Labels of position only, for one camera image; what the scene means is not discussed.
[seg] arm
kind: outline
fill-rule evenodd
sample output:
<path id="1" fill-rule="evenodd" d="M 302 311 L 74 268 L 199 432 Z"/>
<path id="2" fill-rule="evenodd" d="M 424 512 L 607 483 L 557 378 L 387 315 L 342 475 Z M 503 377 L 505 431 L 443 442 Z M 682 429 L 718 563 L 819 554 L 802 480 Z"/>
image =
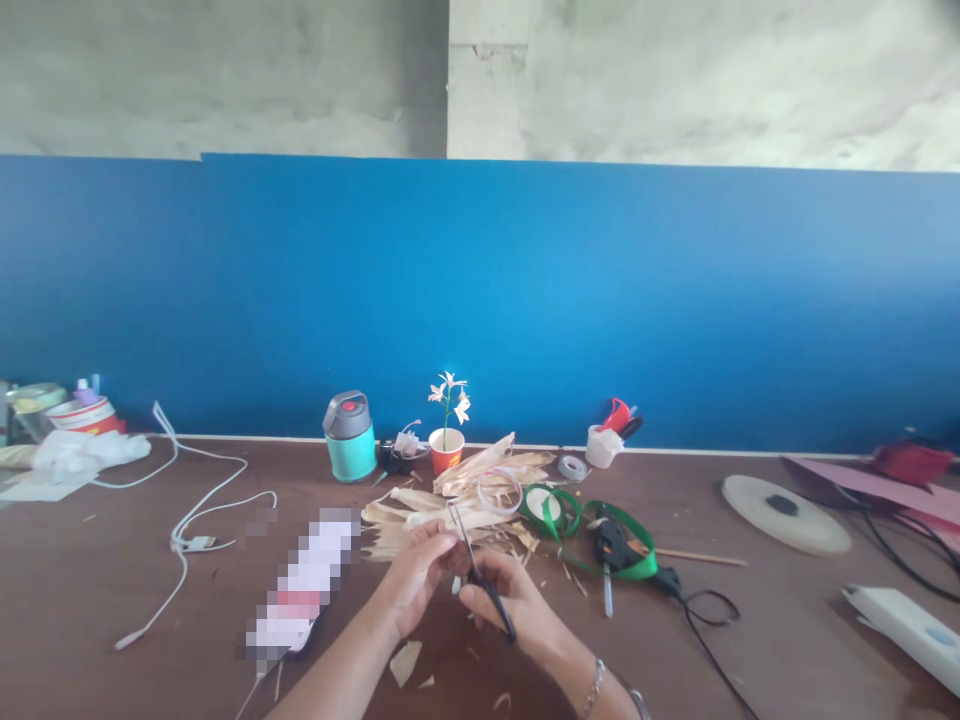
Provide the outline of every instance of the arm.
<path id="1" fill-rule="evenodd" d="M 394 648 L 413 632 L 443 569 L 462 562 L 438 520 L 417 528 L 380 587 L 269 720 L 360 720 Z"/>
<path id="2" fill-rule="evenodd" d="M 567 628 L 543 599 L 523 566 L 490 550 L 477 553 L 480 571 L 496 582 L 504 609 L 517 631 L 517 644 L 560 686 L 574 710 L 583 711 L 593 692 L 597 658 Z M 493 623 L 501 630 L 500 615 L 489 596 L 476 585 L 460 591 L 460 601 L 475 614 L 477 627 Z M 604 670 L 591 720 L 637 720 L 640 713 L 623 685 Z"/>

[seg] bracelet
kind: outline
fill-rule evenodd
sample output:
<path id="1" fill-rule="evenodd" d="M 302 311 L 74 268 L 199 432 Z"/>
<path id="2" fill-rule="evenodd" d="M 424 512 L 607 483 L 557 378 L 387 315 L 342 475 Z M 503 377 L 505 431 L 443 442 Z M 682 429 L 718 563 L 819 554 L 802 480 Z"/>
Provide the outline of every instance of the bracelet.
<path id="1" fill-rule="evenodd" d="M 643 695 L 640 694 L 640 691 L 631 690 L 630 699 L 633 700 L 633 704 L 636 705 L 637 710 L 640 711 L 640 720 L 650 720 L 650 713 L 647 712 L 647 704 L 643 701 Z"/>
<path id="2" fill-rule="evenodd" d="M 605 669 L 606 665 L 603 664 L 603 660 L 597 658 L 597 671 L 593 676 L 593 690 L 590 691 L 590 697 L 587 698 L 587 702 L 583 705 L 583 710 L 580 711 L 580 720 L 588 720 L 593 713 L 593 706 L 596 704 L 597 697 L 600 695 L 600 685 L 603 683 L 603 671 Z"/>

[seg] green ribbon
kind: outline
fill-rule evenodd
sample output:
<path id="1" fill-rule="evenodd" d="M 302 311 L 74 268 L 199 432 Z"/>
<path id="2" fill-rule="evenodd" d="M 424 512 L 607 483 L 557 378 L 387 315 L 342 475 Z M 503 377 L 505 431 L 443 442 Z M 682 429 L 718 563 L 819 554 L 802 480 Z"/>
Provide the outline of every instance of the green ribbon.
<path id="1" fill-rule="evenodd" d="M 543 504 L 540 507 L 542 519 L 540 515 L 537 515 L 533 512 L 527 503 L 527 498 L 530 494 L 530 491 L 534 489 L 540 489 L 547 492 L 547 497 L 544 499 Z M 560 517 L 558 517 L 556 520 L 553 519 L 553 513 L 550 512 L 551 498 L 555 499 L 560 505 Z M 623 523 L 624 527 L 636 535 L 640 542 L 646 545 L 650 550 L 643 560 L 631 565 L 628 568 L 624 568 L 623 570 L 611 572 L 610 577 L 616 578 L 617 580 L 646 580 L 647 578 L 655 575 L 657 572 L 657 553 L 654 549 L 653 538 L 650 536 L 650 533 L 646 531 L 643 525 L 638 523 L 636 520 L 630 517 L 628 513 L 624 512 L 616 505 L 601 502 L 600 500 L 591 500 L 584 505 L 583 508 L 581 508 L 579 503 L 577 503 L 577 499 L 573 495 L 563 490 L 557 490 L 556 488 L 549 487 L 548 485 L 530 485 L 526 490 L 523 491 L 523 500 L 520 502 L 520 514 L 530 521 L 530 524 L 533 525 L 534 529 L 538 533 L 545 535 L 552 540 L 556 540 L 561 547 L 563 547 L 564 538 L 568 538 L 576 534 L 577 529 L 580 527 L 581 514 L 584 511 L 599 508 L 604 508 L 614 518 Z M 570 562 L 579 568 L 594 573 L 602 573 L 602 571 L 598 570 L 596 567 L 582 563 L 576 558 L 567 555 L 566 549 L 563 550 L 563 555 L 567 562 Z"/>

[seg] white round lid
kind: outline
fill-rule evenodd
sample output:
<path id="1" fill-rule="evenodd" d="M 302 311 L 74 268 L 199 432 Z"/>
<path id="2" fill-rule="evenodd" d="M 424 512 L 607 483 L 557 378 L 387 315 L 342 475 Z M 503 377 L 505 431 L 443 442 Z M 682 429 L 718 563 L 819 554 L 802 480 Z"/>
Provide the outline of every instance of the white round lid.
<path id="1" fill-rule="evenodd" d="M 836 520 L 779 485 L 731 475 L 723 496 L 748 522 L 797 550 L 824 557 L 850 550 L 850 536 Z"/>

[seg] small white cup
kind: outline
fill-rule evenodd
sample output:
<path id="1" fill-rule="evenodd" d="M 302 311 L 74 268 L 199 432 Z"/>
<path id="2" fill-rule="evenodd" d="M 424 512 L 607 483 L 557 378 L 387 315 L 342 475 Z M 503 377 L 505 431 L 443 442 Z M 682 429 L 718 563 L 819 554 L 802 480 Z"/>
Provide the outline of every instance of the small white cup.
<path id="1" fill-rule="evenodd" d="M 591 425 L 587 429 L 587 462 L 596 468 L 606 470 L 623 450 L 623 438 L 610 428 L 601 431 L 600 427 L 600 425 Z"/>

